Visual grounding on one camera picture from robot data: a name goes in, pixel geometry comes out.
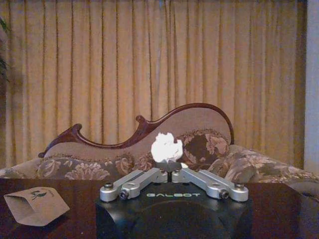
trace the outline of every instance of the paper bag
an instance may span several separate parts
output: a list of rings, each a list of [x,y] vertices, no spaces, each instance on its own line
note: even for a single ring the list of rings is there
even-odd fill
[[[70,210],[54,188],[36,187],[4,195],[14,219],[24,225],[45,226]]]

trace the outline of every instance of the beige curtain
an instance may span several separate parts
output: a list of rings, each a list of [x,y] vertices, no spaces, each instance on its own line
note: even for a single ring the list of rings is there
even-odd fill
[[[112,144],[187,103],[223,109],[235,143],[303,166],[306,4],[1,1],[10,25],[1,166],[75,123]]]

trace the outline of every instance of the screw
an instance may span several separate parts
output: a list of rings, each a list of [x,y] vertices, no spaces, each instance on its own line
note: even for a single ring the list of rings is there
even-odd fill
[[[235,183],[235,189],[237,190],[243,190],[244,189],[244,184],[243,183]]]
[[[105,188],[106,190],[111,190],[111,189],[113,189],[113,183],[106,183],[106,184],[104,184],[104,188]]]
[[[225,189],[219,191],[219,197],[221,199],[227,199],[229,197],[229,192]]]
[[[127,200],[128,197],[129,197],[128,191],[122,190],[122,191],[120,192],[120,199],[121,199],[121,200]]]

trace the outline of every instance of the dark wooden table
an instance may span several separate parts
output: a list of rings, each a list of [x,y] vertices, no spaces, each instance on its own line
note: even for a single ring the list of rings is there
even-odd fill
[[[0,238],[95,238],[95,200],[102,181],[0,179]],[[4,194],[55,188],[70,210],[45,227],[15,222]],[[285,184],[246,185],[253,199],[253,238],[319,238],[319,204]]]

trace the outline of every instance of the chaise lounge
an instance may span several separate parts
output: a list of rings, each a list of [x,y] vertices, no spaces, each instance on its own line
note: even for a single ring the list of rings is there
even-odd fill
[[[89,141],[80,133],[82,125],[75,124],[37,158],[0,170],[0,177],[114,182],[133,170],[154,167],[151,145],[159,132],[171,132],[183,142],[178,161],[193,170],[206,169],[238,183],[285,183],[319,202],[319,176],[235,145],[231,122],[216,106],[188,104],[157,121],[136,120],[135,133],[113,145]]]

